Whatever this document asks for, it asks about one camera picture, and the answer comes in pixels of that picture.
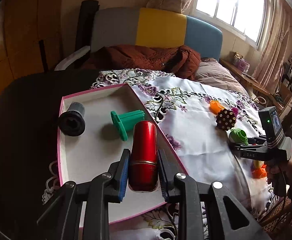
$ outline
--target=green toy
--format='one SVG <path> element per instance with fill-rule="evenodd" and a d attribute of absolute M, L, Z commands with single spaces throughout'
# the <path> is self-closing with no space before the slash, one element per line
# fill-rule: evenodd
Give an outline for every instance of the green toy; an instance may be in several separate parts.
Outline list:
<path fill-rule="evenodd" d="M 128 140 L 127 132 L 134 129 L 136 123 L 145 120 L 145 113 L 142 110 L 136 110 L 124 114 L 116 114 L 115 111 L 110 112 L 113 125 L 117 128 L 120 138 L 123 141 Z"/>
<path fill-rule="evenodd" d="M 243 143 L 245 145 L 248 145 L 246 133 L 240 128 L 232 128 L 230 130 L 228 138 L 233 143 Z"/>

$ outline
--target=red bottle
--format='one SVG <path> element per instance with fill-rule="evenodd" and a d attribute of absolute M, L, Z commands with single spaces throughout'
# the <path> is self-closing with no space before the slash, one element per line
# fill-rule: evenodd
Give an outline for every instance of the red bottle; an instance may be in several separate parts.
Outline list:
<path fill-rule="evenodd" d="M 134 191 L 153 191 L 157 187 L 156 126 L 149 121 L 134 127 L 134 142 L 128 169 L 128 183 Z"/>

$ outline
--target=window frame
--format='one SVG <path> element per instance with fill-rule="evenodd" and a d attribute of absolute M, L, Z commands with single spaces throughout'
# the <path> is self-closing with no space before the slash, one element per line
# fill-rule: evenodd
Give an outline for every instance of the window frame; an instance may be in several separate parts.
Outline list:
<path fill-rule="evenodd" d="M 215 8 L 215 12 L 213 16 L 210 16 L 209 14 L 202 12 L 200 10 L 196 9 L 197 6 L 197 2 L 198 0 L 194 0 L 192 9 L 191 9 L 191 16 L 204 20 L 205 22 L 208 22 L 216 27 L 221 27 L 223 29 L 228 30 L 229 32 L 233 33 L 234 35 L 236 35 L 237 37 L 241 38 L 243 41 L 245 41 L 246 43 L 248 43 L 250 46 L 254 47 L 257 50 L 261 50 L 262 44 L 260 44 L 261 41 L 261 37 L 262 37 L 262 33 L 264 32 L 264 28 L 265 28 L 265 19 L 266 19 L 266 12 L 267 12 L 267 8 L 266 8 L 266 3 L 267 0 L 264 0 L 264 10 L 263 10 L 263 19 L 261 22 L 261 26 L 259 28 L 259 36 L 257 38 L 257 41 L 253 41 L 251 38 L 249 38 L 247 35 L 245 35 L 244 33 L 242 33 L 241 31 L 239 31 L 238 29 L 236 29 L 234 27 L 235 24 L 235 19 L 236 19 L 236 15 L 237 15 L 237 8 L 235 9 L 235 13 L 234 13 L 234 18 L 232 19 L 232 23 L 228 24 L 220 19 L 218 19 L 216 17 L 217 15 L 217 10 L 218 10 L 218 6 L 219 6 L 219 0 L 217 0 L 217 4 L 216 4 L 216 8 Z"/>

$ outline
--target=brown jacket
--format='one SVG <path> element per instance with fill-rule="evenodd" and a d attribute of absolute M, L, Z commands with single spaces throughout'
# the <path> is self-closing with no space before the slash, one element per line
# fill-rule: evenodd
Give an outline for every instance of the brown jacket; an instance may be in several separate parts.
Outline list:
<path fill-rule="evenodd" d="M 135 45 L 102 47 L 92 53 L 84 68 L 109 70 L 141 68 L 174 73 L 177 77 L 194 80 L 200 54 L 187 46 L 160 49 Z"/>

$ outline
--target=metallic ring band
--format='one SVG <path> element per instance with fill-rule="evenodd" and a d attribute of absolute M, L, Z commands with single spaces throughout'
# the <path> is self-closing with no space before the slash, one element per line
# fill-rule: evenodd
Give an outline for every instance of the metallic ring band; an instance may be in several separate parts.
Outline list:
<path fill-rule="evenodd" d="M 143 160 L 135 161 L 135 162 L 131 162 L 131 163 L 129 163 L 129 165 L 135 165 L 135 164 L 150 164 L 150 165 L 154 165 L 154 166 L 157 165 L 157 163 L 155 163 L 155 162 L 151 162 L 151 161 L 143 161 Z"/>

